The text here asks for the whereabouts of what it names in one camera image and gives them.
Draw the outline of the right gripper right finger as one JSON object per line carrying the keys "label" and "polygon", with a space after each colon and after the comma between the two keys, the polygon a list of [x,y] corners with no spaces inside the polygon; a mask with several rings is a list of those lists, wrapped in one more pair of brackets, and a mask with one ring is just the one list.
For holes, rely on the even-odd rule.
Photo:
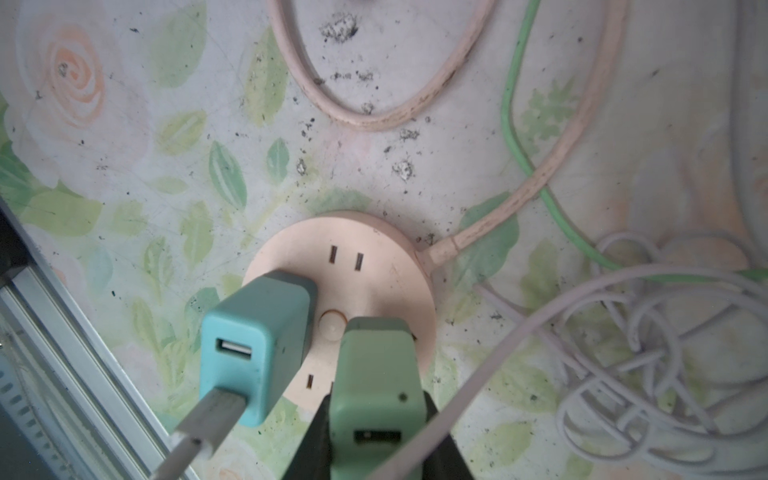
{"label": "right gripper right finger", "polygon": [[422,463],[423,480],[473,480],[464,457],[448,434]]}

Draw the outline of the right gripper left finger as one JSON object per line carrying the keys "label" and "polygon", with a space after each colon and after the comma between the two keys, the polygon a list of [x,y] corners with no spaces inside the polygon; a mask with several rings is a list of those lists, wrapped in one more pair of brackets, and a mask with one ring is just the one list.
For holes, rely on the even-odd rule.
{"label": "right gripper left finger", "polygon": [[330,400],[331,395],[328,394],[321,401],[297,451],[283,474],[283,480],[331,479]]}

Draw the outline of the teal charger adapter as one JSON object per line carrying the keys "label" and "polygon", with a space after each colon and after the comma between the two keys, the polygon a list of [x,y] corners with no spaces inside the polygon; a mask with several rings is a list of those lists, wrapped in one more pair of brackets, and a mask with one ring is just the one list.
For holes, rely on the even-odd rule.
{"label": "teal charger adapter", "polygon": [[200,395],[220,388],[243,396],[239,423],[264,423],[306,358],[316,283],[274,270],[256,277],[202,320]]}

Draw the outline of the green charger adapter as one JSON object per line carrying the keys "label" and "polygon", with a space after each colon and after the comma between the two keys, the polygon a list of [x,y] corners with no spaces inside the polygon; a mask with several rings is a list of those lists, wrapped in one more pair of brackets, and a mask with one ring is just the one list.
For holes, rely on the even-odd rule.
{"label": "green charger adapter", "polygon": [[408,324],[397,318],[352,319],[341,340],[330,395],[330,477],[366,478],[426,420]]}

